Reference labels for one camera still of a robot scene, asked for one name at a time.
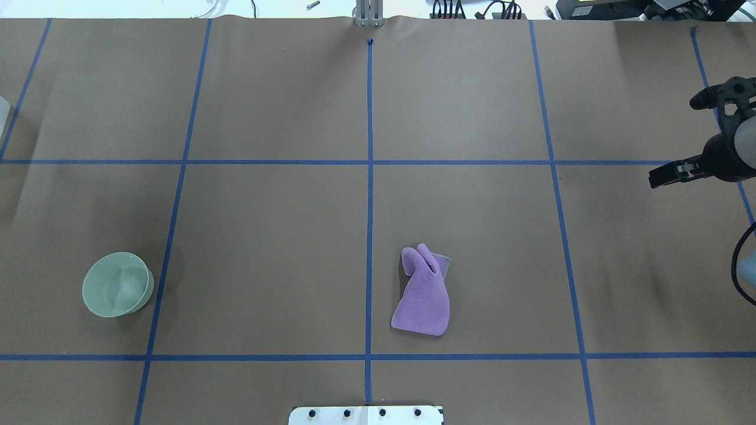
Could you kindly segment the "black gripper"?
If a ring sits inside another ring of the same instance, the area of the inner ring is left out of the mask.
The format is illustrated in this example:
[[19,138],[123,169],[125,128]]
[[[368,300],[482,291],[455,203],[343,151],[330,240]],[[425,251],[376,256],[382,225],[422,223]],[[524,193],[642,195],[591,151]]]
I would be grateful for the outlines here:
[[649,172],[650,188],[684,183],[701,178],[714,177],[721,181],[740,182],[755,177],[754,166],[749,166],[735,150],[734,140],[724,134],[711,137],[702,151],[702,167],[699,158],[672,161]]

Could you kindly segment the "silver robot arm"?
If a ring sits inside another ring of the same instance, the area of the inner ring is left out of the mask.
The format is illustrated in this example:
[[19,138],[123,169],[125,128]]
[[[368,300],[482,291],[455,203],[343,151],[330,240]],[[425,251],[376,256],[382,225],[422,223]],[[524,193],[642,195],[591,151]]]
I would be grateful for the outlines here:
[[746,119],[734,133],[711,137],[702,153],[680,161],[667,162],[649,172],[650,188],[716,178],[729,183],[753,179],[755,175],[754,118]]

